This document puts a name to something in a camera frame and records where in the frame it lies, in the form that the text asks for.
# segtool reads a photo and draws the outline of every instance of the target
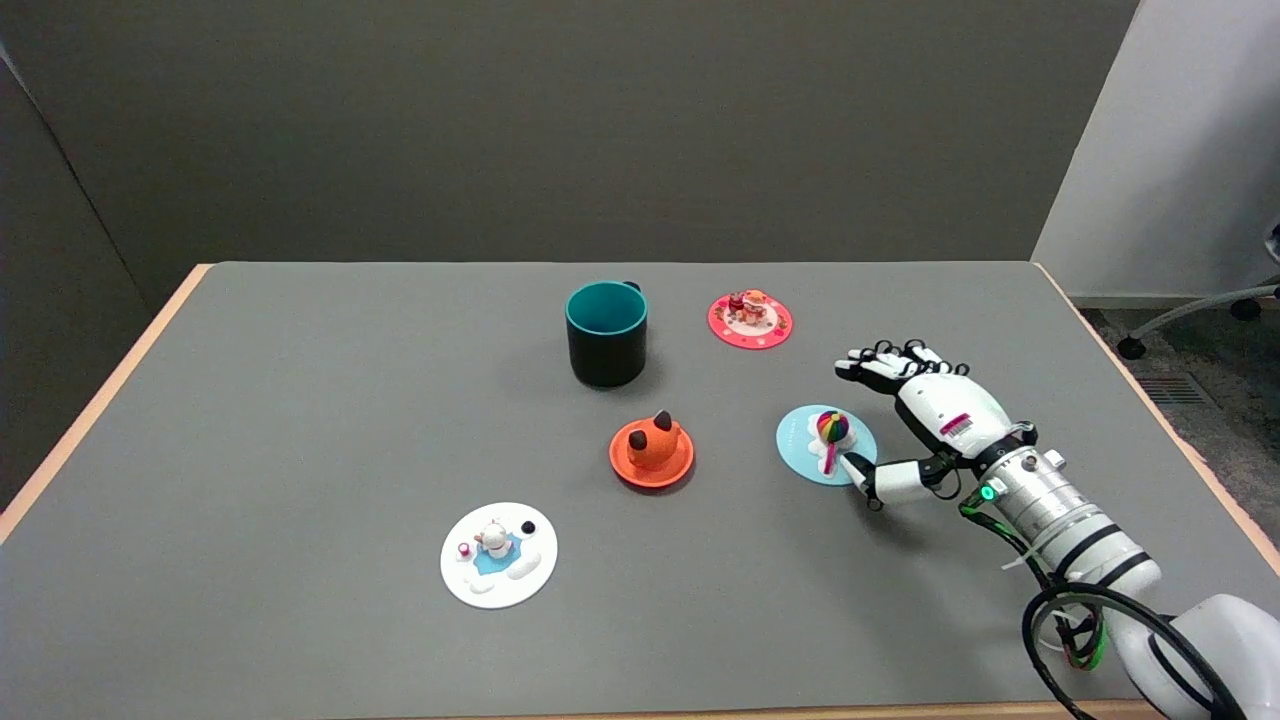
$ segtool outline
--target gray wall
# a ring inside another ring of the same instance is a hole
[[[22,87],[0,65],[0,507],[148,319]]]
[[[0,33],[155,307],[223,259],[1027,259],[1134,5],[0,0]]]

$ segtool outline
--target chair leg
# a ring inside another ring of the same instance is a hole
[[[1202,297],[1194,302],[1174,307],[1172,310],[1157,315],[1132,331],[1128,337],[1116,343],[1116,350],[1120,352],[1121,357],[1126,360],[1137,360],[1147,351],[1147,347],[1142,343],[1143,336],[1151,334],[1157,328],[1167,325],[1178,318],[1190,315],[1192,313],[1204,310],[1206,307],[1216,307],[1219,305],[1230,304],[1231,315],[1235,318],[1242,320],[1257,318],[1262,311],[1262,307],[1258,306],[1256,299],[1274,296],[1276,295],[1276,290],[1280,290],[1280,284],[1251,287],[1238,290],[1235,292],[1224,292],[1222,295],[1215,295],[1212,297]]]

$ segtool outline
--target chair wheel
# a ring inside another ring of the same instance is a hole
[[[1257,320],[1262,315],[1262,306],[1257,300],[1236,300],[1231,304],[1231,316],[1236,320]]]
[[[1147,346],[1142,343],[1140,340],[1126,337],[1116,343],[1116,350],[1120,351],[1120,357],[1125,360],[1137,360],[1147,354]]]

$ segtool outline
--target table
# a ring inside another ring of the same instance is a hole
[[[563,338],[564,297],[600,278],[650,301],[649,366],[609,392],[575,382]],[[768,352],[705,327],[751,286],[795,314]],[[1160,610],[1231,592],[1280,614],[1275,548],[1036,265],[229,263],[192,273],[3,516],[0,715],[1056,715],[1004,546],[954,503],[872,515],[776,459],[809,402],[863,418],[882,457],[923,455],[831,372],[909,337],[1037,421],[1161,564]],[[662,407],[699,459],[648,497],[604,446]],[[438,551],[499,500],[548,514],[561,560],[485,614]],[[1059,674],[1149,715],[1114,657]]]

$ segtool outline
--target white wall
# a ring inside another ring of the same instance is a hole
[[[1139,8],[1033,255],[1069,295],[1211,295],[1280,273],[1280,1]]]

